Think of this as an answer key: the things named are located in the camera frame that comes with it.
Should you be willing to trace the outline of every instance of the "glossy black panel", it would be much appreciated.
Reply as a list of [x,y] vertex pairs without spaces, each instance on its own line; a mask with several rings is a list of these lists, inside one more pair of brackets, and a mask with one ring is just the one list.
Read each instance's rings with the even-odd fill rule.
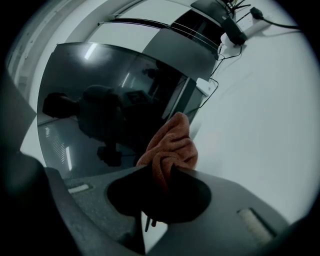
[[186,81],[176,69],[129,49],[57,45],[42,77],[37,106],[47,166],[63,178],[133,167],[172,115]]

